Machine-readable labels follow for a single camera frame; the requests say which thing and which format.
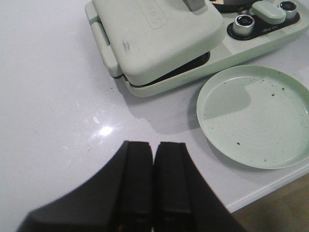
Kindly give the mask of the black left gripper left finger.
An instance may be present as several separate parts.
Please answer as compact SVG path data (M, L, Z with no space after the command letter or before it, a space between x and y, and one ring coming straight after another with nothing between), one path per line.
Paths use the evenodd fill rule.
M94 176L29 212L19 232L150 232L153 155L147 142L124 141Z

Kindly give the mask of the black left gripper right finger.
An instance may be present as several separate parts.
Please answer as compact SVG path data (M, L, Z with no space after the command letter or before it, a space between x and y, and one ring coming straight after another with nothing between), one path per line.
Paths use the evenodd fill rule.
M161 142L154 161L154 231L245 231L202 177L184 143Z

